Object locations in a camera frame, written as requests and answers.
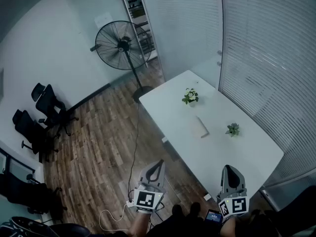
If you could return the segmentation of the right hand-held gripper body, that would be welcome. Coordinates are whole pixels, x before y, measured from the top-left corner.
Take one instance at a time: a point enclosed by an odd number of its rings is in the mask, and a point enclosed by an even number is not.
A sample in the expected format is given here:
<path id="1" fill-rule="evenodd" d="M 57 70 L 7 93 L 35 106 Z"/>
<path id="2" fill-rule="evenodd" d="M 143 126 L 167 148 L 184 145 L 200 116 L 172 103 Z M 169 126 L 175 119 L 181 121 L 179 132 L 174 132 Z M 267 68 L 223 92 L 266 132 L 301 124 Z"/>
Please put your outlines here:
<path id="1" fill-rule="evenodd" d="M 239 217 L 248 212 L 247 189 L 230 193 L 220 192 L 217 196 L 217 202 L 223 218 Z"/>

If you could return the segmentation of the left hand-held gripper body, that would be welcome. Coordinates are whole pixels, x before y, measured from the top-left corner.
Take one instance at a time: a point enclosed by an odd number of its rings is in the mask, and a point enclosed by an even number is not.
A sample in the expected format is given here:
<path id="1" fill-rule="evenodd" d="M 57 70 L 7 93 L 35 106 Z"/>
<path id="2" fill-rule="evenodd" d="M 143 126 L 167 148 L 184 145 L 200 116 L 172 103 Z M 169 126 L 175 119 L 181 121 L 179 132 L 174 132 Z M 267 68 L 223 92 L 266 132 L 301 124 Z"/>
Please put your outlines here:
<path id="1" fill-rule="evenodd" d="M 156 212 L 165 192 L 163 187 L 139 182 L 134 190 L 133 204 L 136 211 L 144 214 Z"/>

